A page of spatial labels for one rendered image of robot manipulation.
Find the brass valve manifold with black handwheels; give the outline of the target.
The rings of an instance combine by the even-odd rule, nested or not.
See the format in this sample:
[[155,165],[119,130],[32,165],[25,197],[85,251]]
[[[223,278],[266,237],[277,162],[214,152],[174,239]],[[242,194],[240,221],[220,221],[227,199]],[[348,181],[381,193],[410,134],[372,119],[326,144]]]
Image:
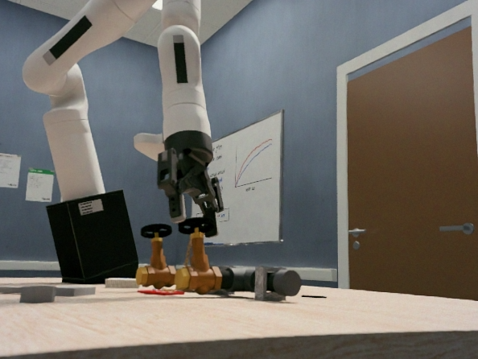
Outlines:
[[[203,224],[208,224],[204,226]],[[184,228],[190,227],[189,229]],[[178,223],[179,232],[191,235],[191,266],[175,269],[166,267],[163,256],[163,239],[172,233],[172,227],[166,224],[152,224],[141,228],[141,236],[151,239],[152,257],[150,265],[139,267],[136,273],[137,285],[162,287],[176,286],[177,290],[198,295],[235,295],[235,292],[252,292],[255,300],[286,301],[286,297],[296,296],[302,281],[294,270],[282,266],[255,266],[255,269],[236,268],[235,266],[209,265],[208,255],[204,252],[204,235],[214,229],[214,220],[207,217],[192,217]],[[165,229],[165,230],[160,230]],[[149,233],[146,233],[149,232]],[[201,233],[197,233],[201,232]],[[210,268],[211,267],[211,268]],[[229,268],[231,267],[231,268]],[[220,269],[220,270],[219,270]],[[276,272],[267,272],[276,271]],[[175,283],[174,283],[175,280]],[[267,292],[272,291],[272,292]]]

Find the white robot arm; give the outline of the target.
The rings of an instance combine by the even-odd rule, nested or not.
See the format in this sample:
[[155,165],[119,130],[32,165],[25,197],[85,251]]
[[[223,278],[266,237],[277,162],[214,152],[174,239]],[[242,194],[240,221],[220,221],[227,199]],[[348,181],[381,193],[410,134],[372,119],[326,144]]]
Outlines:
[[[121,38],[157,1],[89,0],[23,65],[26,86],[50,97],[51,110],[43,115],[43,124],[62,201],[105,193],[76,63]],[[201,81],[200,0],[162,0],[161,21],[163,134],[134,137],[134,148],[156,161],[171,134],[198,130],[211,137]]]

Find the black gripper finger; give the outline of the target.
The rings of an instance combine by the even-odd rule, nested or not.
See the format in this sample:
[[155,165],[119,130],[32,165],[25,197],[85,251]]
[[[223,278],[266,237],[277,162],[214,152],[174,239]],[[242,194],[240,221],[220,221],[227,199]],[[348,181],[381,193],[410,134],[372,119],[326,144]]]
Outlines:
[[[220,213],[225,210],[220,189],[220,181],[217,176],[210,178],[207,171],[202,171],[200,173],[200,176],[206,187],[205,195],[195,196],[192,198],[195,203],[200,206],[204,214],[203,217],[208,217],[214,220],[214,229],[205,233],[205,237],[216,237],[220,234],[217,213]],[[207,201],[208,207],[206,206],[205,201]]]
[[[164,190],[168,198],[170,222],[178,224],[186,220],[184,192],[185,188],[192,183],[200,169],[197,165],[191,166],[187,174],[176,179],[176,170],[179,169],[178,158],[173,148],[157,154],[157,180],[159,190]],[[168,178],[164,176],[168,174]]]

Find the red tag with gold chain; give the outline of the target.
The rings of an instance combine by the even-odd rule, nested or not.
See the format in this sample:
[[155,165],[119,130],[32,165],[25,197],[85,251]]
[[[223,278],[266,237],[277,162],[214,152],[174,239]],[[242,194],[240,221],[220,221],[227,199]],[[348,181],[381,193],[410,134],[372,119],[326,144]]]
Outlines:
[[[189,243],[191,242],[191,237],[189,237]],[[187,263],[188,265],[188,258],[190,257],[190,249],[191,249],[191,245],[192,245],[192,242],[191,242],[191,245],[189,245],[188,243],[188,246],[187,248],[190,246],[190,248],[188,248],[187,251],[189,251],[189,253],[187,252],[186,254],[186,259],[185,259],[185,263]],[[189,254],[189,256],[187,256]],[[185,265],[184,263],[184,265]],[[185,267],[187,266],[185,265]],[[184,267],[184,268],[185,268]],[[172,290],[172,291],[171,291]],[[138,291],[138,293],[144,293],[144,294],[152,294],[152,295],[184,295],[184,292],[179,292],[179,291],[175,291],[176,288],[173,290],[173,289],[165,289],[162,287],[162,290],[156,290],[156,289],[152,289],[152,290],[144,290],[144,291]]]

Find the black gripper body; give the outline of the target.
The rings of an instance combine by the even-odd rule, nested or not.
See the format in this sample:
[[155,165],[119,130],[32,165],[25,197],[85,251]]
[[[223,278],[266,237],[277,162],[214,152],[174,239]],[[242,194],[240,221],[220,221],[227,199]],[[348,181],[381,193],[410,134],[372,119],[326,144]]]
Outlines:
[[164,141],[164,151],[175,149],[180,170],[176,170],[176,179],[183,178],[191,166],[197,165],[200,169],[198,175],[184,193],[191,197],[205,193],[206,187],[200,176],[202,171],[207,171],[208,165],[212,162],[212,139],[205,132],[198,130],[183,130],[171,134]]

